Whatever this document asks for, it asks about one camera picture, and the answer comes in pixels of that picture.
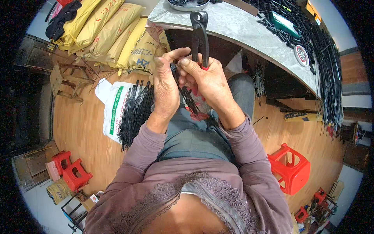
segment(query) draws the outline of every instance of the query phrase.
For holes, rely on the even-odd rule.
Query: black pliers handle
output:
[[[201,68],[208,70],[209,68],[209,42],[206,34],[206,26],[208,24],[208,13],[203,10],[194,11],[190,13],[191,24],[193,28],[192,32],[192,60],[199,62],[199,47],[201,48],[201,54],[203,60]]]

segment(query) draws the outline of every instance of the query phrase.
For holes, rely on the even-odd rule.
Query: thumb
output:
[[[170,63],[169,61],[167,61],[167,59],[163,57],[155,57],[153,60],[156,65],[157,76],[160,80],[165,80],[170,77],[173,78],[173,74],[171,73],[170,69]]]
[[[181,60],[181,67],[190,75],[192,75],[195,79],[199,78],[203,71],[198,63],[188,59],[188,58],[183,58]]]

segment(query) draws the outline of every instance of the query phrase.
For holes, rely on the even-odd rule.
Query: lace trim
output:
[[[258,216],[250,216],[251,210],[245,206],[248,201],[239,199],[240,194],[237,188],[231,188],[226,180],[210,177],[207,172],[200,171],[186,174],[176,183],[158,184],[152,191],[147,192],[144,199],[137,200],[137,205],[129,212],[121,213],[120,224],[112,222],[115,233],[140,233],[152,220],[177,203],[181,189],[187,183],[193,184],[202,203],[221,218],[232,234],[237,231],[241,234],[266,234],[265,231],[257,230]],[[214,199],[219,199],[220,202],[211,204]],[[216,206],[232,220],[229,221]]]

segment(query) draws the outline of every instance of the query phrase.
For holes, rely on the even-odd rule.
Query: black cloth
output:
[[[46,37],[56,41],[64,34],[64,23],[72,20],[77,16],[77,10],[82,7],[82,4],[74,0],[66,4],[61,11],[53,18],[46,29]]]

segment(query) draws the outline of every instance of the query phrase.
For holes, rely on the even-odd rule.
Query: gray pants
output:
[[[252,79],[247,74],[240,73],[232,76],[228,84],[236,103],[252,118],[255,97]],[[235,164],[230,143],[218,127],[217,113],[212,110],[208,114],[208,119],[193,120],[190,112],[181,104],[170,120],[164,148],[156,161],[197,157],[223,159]]]

